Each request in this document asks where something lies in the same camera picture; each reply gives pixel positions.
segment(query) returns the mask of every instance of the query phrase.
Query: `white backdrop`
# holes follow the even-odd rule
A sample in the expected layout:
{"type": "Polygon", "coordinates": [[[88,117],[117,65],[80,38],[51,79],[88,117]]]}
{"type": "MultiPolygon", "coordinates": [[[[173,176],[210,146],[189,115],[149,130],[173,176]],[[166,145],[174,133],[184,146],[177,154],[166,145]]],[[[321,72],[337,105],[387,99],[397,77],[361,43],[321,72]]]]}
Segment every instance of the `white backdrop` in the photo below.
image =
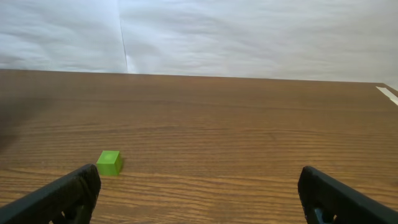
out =
{"type": "Polygon", "coordinates": [[[3,0],[0,67],[384,82],[396,0],[3,0]]]}

